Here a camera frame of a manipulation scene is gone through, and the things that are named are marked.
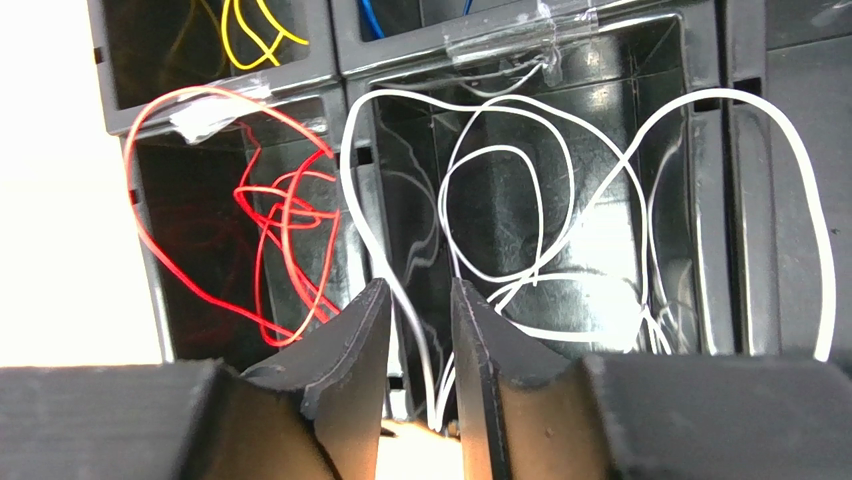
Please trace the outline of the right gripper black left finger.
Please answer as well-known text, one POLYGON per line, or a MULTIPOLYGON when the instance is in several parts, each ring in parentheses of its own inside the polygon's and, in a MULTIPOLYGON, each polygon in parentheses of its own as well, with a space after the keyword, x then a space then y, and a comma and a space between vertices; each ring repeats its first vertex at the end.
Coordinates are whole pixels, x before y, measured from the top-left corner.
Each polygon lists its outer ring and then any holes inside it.
POLYGON ((295 403, 339 479, 373 479, 386 391, 392 295, 368 283, 327 324, 242 376, 295 403))

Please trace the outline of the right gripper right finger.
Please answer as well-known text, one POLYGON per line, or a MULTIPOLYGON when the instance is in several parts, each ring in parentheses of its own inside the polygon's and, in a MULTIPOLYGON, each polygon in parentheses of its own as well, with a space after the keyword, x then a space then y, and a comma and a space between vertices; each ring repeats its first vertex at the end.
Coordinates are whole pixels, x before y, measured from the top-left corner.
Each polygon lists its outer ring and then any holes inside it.
POLYGON ((586 402, 570 361, 522 333, 466 280, 451 290, 468 479, 582 479, 586 402))

